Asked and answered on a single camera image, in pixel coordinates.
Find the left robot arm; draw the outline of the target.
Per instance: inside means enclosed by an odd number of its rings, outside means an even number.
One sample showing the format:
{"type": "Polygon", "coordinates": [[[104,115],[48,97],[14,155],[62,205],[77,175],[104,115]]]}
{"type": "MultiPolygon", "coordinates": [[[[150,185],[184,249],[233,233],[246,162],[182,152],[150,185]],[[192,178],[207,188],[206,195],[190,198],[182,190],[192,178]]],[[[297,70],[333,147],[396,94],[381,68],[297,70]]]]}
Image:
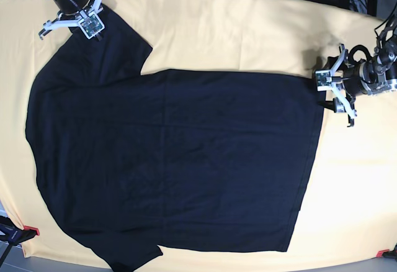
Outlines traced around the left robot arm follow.
{"type": "Polygon", "coordinates": [[[351,50],[340,48],[340,56],[329,57],[326,69],[340,71],[341,75],[331,84],[337,92],[345,92],[341,97],[335,96],[331,101],[321,101],[319,104],[335,113],[348,115],[349,127],[354,126],[355,101],[357,96],[396,91],[396,15],[387,18],[385,27],[376,34],[374,54],[363,45],[356,45],[351,50]]]}

